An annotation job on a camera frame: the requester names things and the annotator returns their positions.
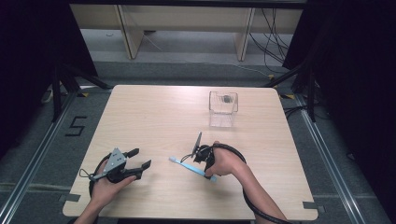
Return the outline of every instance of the transparent box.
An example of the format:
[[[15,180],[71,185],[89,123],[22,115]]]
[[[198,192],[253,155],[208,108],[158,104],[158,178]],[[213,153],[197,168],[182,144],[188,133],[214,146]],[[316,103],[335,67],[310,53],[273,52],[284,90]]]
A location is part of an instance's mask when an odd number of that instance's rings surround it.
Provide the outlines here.
[[[209,125],[214,127],[233,127],[238,112],[236,92],[211,91],[209,93]]]

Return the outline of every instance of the person's left hand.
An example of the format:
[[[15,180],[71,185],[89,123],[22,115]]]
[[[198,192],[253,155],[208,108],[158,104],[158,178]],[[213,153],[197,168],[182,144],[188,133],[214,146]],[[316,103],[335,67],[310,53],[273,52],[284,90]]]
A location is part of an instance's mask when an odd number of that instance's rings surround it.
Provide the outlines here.
[[[101,174],[103,170],[105,169],[105,166],[107,164],[107,161],[104,161],[102,165],[100,166],[98,173]],[[100,205],[101,207],[105,207],[113,199],[116,197],[116,195],[122,190],[124,187],[127,185],[131,184],[134,180],[136,180],[136,176],[129,176],[121,182],[117,184],[111,183],[107,178],[101,178],[99,179],[94,185],[93,185],[93,191],[92,191],[92,196],[91,196],[91,201],[92,203],[95,203],[97,205]]]

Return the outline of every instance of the forearm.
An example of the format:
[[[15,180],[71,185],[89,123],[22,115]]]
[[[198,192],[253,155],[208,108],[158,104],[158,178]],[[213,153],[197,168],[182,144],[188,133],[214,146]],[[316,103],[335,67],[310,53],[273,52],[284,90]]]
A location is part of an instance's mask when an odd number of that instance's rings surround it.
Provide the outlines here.
[[[260,185],[259,181],[256,179],[254,174],[251,172],[250,168],[241,164],[235,168],[234,176],[241,183],[247,197],[249,200],[262,212],[265,214],[276,217],[279,219],[286,220],[282,211],[276,205],[271,196],[265,191],[265,189]],[[256,215],[256,220],[258,223],[271,223],[265,219]]]
[[[82,214],[76,220],[75,224],[91,224],[98,217],[99,213],[102,211],[103,206],[97,205],[95,203],[89,202],[87,207],[85,207]]]

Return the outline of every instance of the wooden table top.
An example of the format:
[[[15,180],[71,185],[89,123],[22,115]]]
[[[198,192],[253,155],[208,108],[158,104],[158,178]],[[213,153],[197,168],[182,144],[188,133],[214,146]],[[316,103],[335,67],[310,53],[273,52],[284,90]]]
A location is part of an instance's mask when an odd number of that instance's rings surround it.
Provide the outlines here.
[[[209,93],[237,92],[238,112],[231,128],[209,126]],[[219,140],[238,149],[262,186],[289,220],[314,220],[303,167],[278,95],[273,89],[119,85],[111,93],[81,168],[92,173],[114,147],[140,148],[126,168],[152,160],[141,180],[118,195],[103,217],[254,219],[242,188],[232,175],[206,180],[168,158],[190,154],[198,133],[201,144]],[[205,163],[185,161],[202,170]],[[90,200],[88,178],[76,176],[64,214],[77,217]]]

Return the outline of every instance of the human arm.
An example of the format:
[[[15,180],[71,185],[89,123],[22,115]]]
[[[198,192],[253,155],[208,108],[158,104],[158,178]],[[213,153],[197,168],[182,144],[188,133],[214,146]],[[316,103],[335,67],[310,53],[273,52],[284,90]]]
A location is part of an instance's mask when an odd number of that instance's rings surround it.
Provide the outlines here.
[[[215,163],[206,170],[206,176],[212,176],[213,174],[234,175],[241,183],[247,197],[255,207],[271,217],[286,220],[286,217],[274,200],[261,186],[250,168],[238,156],[220,147],[216,147],[213,150]],[[256,214],[255,217],[258,224],[272,223]]]
[[[101,174],[105,169],[107,161],[104,161],[99,168],[98,173]],[[93,185],[93,191],[90,202],[85,207],[84,211],[75,221],[75,224],[91,224],[102,209],[111,203],[116,195],[127,185],[136,180],[136,176],[129,176],[117,184],[108,181],[107,178],[99,179]]]

